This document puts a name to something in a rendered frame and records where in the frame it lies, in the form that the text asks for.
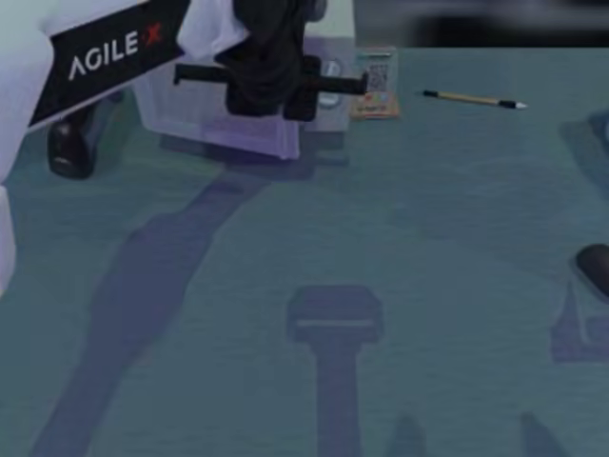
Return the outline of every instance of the table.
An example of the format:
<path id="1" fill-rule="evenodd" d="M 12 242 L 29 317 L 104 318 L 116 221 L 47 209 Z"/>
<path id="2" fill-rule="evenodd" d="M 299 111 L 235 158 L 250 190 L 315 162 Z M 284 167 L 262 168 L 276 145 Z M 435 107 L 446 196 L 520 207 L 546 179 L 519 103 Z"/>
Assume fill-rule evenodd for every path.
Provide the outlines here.
<path id="1" fill-rule="evenodd" d="M 351 455 L 607 455 L 606 367 L 559 363 L 550 338 L 565 306 L 607 313 L 568 266 L 607 240 L 607 51 L 401 65 L 403 119 L 291 166 L 163 150 L 132 101 L 86 183 L 50 175 L 31 135 L 7 183 L 28 243 L 0 306 L 0 454 L 309 457 L 320 433 L 328 455 L 325 348 L 334 417 L 359 411 Z M 347 318 L 374 328 L 348 331 L 357 370 L 329 331 L 311 343 L 316 319 Z"/>

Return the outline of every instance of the dark background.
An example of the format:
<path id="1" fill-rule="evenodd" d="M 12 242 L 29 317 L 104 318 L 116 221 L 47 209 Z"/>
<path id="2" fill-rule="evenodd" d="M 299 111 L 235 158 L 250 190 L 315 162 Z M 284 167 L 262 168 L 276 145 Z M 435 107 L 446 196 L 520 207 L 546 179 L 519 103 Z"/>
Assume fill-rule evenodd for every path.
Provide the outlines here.
<path id="1" fill-rule="evenodd" d="M 363 46 L 605 47 L 609 0 L 355 0 Z"/>

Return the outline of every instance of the robotic arm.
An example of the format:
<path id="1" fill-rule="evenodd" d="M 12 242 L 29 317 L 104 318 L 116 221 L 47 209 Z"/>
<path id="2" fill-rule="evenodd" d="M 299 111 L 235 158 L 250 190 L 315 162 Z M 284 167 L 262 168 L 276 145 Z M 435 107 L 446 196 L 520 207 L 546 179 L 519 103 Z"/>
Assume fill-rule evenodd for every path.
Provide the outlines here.
<path id="1" fill-rule="evenodd" d="M 323 78 L 303 53 L 325 0 L 24 0 L 0 6 L 0 295 L 15 267 L 6 189 L 25 135 L 185 53 L 220 67 L 176 66 L 228 85 L 229 112 L 312 120 L 320 91 L 362 94 L 366 80 Z"/>

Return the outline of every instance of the white object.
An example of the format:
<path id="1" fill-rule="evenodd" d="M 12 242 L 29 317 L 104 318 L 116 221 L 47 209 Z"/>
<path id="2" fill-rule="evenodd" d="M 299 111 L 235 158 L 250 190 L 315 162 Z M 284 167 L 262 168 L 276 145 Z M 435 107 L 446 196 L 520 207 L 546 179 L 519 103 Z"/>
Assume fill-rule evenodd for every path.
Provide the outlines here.
<path id="1" fill-rule="evenodd" d="M 316 22 L 306 28 L 304 50 L 324 61 L 326 75 L 357 77 L 353 0 L 318 0 Z M 234 22 L 226 19 L 225 30 Z M 198 54 L 187 39 L 204 31 L 189 29 L 178 41 L 191 50 L 182 63 L 213 65 L 209 53 Z M 147 129 L 170 137 L 296 159 L 300 155 L 301 125 L 281 117 L 253 119 L 231 116 L 225 107 L 226 86 L 181 82 L 173 84 L 173 66 L 147 73 L 133 85 L 142 121 Z M 315 121 L 304 126 L 312 131 L 345 132 L 349 126 L 349 97 L 320 94 Z"/>
<path id="2" fill-rule="evenodd" d="M 121 87 L 98 93 L 83 103 L 30 127 L 29 122 L 49 77 L 53 47 L 59 32 L 101 19 L 146 0 L 5 0 L 0 2 L 0 295 L 15 267 L 15 241 L 7 191 L 9 176 L 28 131 L 101 99 Z M 185 51 L 204 58 L 246 36 L 228 0 L 192 0 L 179 33 Z"/>

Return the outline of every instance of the agile x logo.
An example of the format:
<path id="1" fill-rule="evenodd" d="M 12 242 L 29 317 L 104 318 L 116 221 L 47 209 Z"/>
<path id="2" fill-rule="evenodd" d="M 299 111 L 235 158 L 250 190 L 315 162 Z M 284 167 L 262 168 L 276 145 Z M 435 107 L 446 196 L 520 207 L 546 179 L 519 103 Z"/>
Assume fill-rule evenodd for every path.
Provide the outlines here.
<path id="1" fill-rule="evenodd" d="M 155 22 L 143 31 L 130 31 L 120 39 L 113 39 L 101 46 L 89 49 L 84 55 L 75 55 L 69 69 L 69 81 L 86 76 L 101 68 L 112 65 L 137 54 L 142 48 L 149 48 L 163 40 L 162 24 Z"/>

